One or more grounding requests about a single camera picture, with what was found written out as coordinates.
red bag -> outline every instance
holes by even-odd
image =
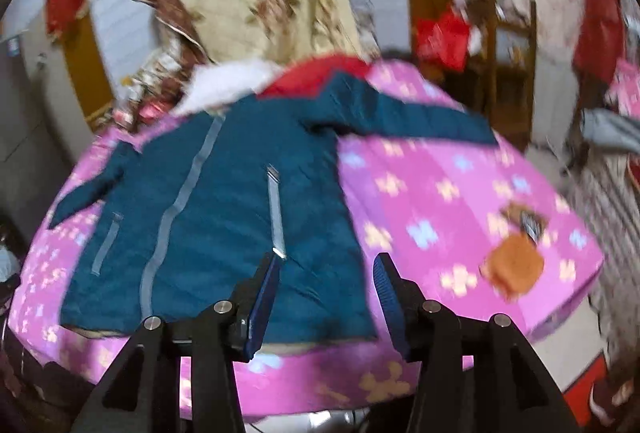
[[[471,27],[451,10],[437,21],[420,19],[416,23],[417,54],[421,60],[463,72]]]

floral tablecloth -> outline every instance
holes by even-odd
[[[408,102],[456,106],[401,62],[372,68],[369,82]],[[179,121],[166,118],[138,136],[109,129],[85,153],[60,196],[103,167],[118,139],[142,145]],[[411,392],[418,365],[391,346],[372,283],[372,261],[391,253],[402,276],[428,298],[459,315],[486,320],[504,312],[529,336],[540,337],[582,299],[602,265],[602,253],[567,202],[508,143],[500,149],[429,140],[348,137],[339,144],[340,181],[353,216],[369,281],[377,341],[354,341],[288,357],[258,352],[236,365],[242,411],[248,416],[351,409]],[[478,273],[486,255],[510,231],[499,214],[520,200],[549,218],[540,244],[545,269],[533,290],[508,304]],[[54,361],[96,383],[125,339],[85,339],[58,326],[58,313],[82,246],[101,204],[34,238],[9,326],[41,362]],[[191,363],[182,360],[180,408],[191,416]]]

silver bolt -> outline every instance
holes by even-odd
[[[422,310],[429,314],[435,314],[436,312],[439,312],[441,308],[442,305],[433,299],[427,299],[427,301],[422,304]]]
[[[511,318],[506,314],[496,314],[494,321],[499,327],[508,327],[511,324]]]
[[[150,318],[145,319],[145,328],[147,330],[155,330],[160,326],[162,320],[157,316],[151,316]]]
[[[226,314],[234,307],[234,304],[231,301],[222,300],[218,301],[215,305],[213,305],[213,310],[215,310],[218,314]]]

blue jacket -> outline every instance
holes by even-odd
[[[479,115],[405,104],[346,74],[315,99],[249,96],[225,120],[200,113],[141,154],[119,143],[50,223],[105,198],[60,323],[129,334],[149,315],[193,317],[228,297],[272,247],[272,164],[287,260],[265,342],[374,337],[362,251],[338,183],[337,138],[349,132],[497,144]]]

zippered pocket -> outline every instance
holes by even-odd
[[[97,254],[94,258],[94,263],[91,265],[91,274],[94,276],[100,275],[100,269],[102,268],[102,262],[104,258],[109,253],[111,245],[116,241],[116,237],[118,236],[118,231],[120,230],[120,222],[122,221],[122,215],[119,212],[113,213],[113,220],[111,220],[111,226],[109,227],[109,232],[107,236],[104,238],[100,249],[98,249]]]

